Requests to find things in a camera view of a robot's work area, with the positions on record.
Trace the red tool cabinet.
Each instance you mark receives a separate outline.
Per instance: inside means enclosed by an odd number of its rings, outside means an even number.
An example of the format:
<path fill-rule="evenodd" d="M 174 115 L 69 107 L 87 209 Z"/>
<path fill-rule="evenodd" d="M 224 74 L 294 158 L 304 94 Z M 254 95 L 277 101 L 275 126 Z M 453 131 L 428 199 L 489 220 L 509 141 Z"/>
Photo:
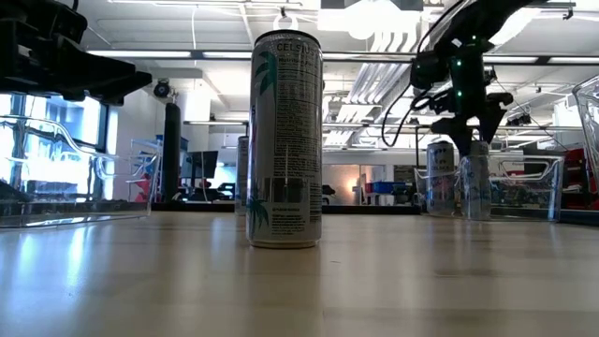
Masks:
<path fill-rule="evenodd" d="M 599 211 L 599 191 L 583 148 L 568 150 L 564 158 L 562 207 Z"/>

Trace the white ceiling lamp panel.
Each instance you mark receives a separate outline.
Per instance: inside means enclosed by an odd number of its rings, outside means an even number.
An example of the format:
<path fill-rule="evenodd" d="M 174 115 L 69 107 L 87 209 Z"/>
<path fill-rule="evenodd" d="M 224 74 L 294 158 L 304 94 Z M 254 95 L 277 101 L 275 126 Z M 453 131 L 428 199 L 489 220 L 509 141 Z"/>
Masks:
<path fill-rule="evenodd" d="M 421 14 L 416 11 L 345 11 L 322 9 L 317 15 L 317 30 L 324 32 L 345 32 L 358 40 L 365 40 L 374 33 L 404 33 L 415 28 Z"/>

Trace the blue storage bins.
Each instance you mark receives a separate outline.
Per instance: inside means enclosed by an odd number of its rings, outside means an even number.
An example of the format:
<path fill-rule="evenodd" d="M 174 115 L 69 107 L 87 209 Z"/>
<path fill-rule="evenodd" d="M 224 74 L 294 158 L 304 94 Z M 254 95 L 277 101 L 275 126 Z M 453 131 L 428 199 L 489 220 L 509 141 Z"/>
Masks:
<path fill-rule="evenodd" d="M 372 183 L 372 192 L 374 194 L 392 195 L 405 190 L 408 185 L 404 182 L 375 182 Z"/>

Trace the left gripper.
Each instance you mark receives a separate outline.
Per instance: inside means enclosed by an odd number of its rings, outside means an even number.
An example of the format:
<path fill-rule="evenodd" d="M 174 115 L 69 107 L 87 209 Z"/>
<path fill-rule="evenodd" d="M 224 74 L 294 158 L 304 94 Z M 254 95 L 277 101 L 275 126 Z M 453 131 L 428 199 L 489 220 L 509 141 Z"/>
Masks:
<path fill-rule="evenodd" d="M 92 55 L 80 47 L 88 22 L 79 0 L 0 0 L 0 90 L 39 90 L 74 97 L 88 94 L 102 104 L 151 84 L 133 64 Z"/>

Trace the long ceiling light strip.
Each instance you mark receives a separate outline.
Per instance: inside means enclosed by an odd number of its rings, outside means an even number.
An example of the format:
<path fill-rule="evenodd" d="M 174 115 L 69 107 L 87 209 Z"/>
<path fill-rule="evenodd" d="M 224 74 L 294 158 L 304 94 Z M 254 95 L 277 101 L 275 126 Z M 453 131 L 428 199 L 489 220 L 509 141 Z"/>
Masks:
<path fill-rule="evenodd" d="M 491 56 L 484 55 L 483 61 L 489 65 L 528 65 L 535 64 L 538 58 L 535 56 Z"/>
<path fill-rule="evenodd" d="M 250 51 L 204 51 L 202 56 L 205 59 L 213 60 L 250 60 L 252 53 Z"/>
<path fill-rule="evenodd" d="M 551 65 L 561 66 L 599 66 L 599 56 L 559 56 L 548 60 Z"/>
<path fill-rule="evenodd" d="M 147 59 L 186 59 L 192 56 L 190 51 L 89 51 L 90 54 L 114 58 L 147 58 Z"/>

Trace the black computer monitor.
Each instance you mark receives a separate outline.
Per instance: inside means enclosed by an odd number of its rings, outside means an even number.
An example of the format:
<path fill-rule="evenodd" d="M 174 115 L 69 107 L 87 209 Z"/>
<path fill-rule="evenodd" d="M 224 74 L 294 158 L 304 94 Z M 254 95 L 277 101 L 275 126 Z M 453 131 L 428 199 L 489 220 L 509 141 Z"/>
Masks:
<path fill-rule="evenodd" d="M 180 177 L 184 179 L 212 179 L 217 167 L 217 158 L 217 151 L 183 154 Z"/>

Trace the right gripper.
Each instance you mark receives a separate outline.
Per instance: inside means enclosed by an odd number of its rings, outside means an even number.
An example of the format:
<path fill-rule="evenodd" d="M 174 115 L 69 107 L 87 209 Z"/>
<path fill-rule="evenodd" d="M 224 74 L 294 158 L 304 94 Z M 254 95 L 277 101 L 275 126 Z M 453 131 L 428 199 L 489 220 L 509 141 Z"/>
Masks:
<path fill-rule="evenodd" d="M 437 114 L 449 111 L 456 115 L 434 122 L 431 132 L 449 136 L 460 156 L 469 155 L 472 149 L 473 130 L 465 118 L 481 112 L 477 115 L 479 135 L 491 143 L 506 113 L 502 106 L 514 102 L 509 93 L 492 93 L 486 98 L 483 45 L 478 41 L 419 52 L 412 59 L 410 84 L 421 91 L 410 105 L 412 110 L 432 108 Z"/>

